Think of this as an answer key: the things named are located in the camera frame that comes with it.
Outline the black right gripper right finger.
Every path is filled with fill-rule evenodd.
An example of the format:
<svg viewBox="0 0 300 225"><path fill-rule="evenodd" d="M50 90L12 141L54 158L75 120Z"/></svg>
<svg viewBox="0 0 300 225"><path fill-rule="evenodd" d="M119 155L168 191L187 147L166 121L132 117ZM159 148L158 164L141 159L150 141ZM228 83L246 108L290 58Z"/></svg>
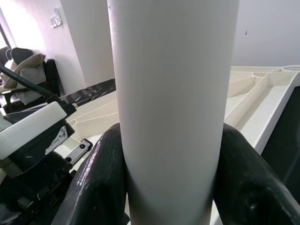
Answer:
<svg viewBox="0 0 300 225"><path fill-rule="evenodd" d="M224 124L213 192L224 225L298 225L300 205L236 128Z"/></svg>

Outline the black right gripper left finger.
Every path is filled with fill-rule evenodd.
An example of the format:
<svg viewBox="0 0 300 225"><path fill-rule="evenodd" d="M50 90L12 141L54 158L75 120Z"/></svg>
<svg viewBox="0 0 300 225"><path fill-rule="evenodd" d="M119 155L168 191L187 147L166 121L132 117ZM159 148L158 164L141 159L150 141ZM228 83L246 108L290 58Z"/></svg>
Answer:
<svg viewBox="0 0 300 225"><path fill-rule="evenodd" d="M127 167L120 124L112 125L82 162L55 215L57 225L126 225Z"/></svg>

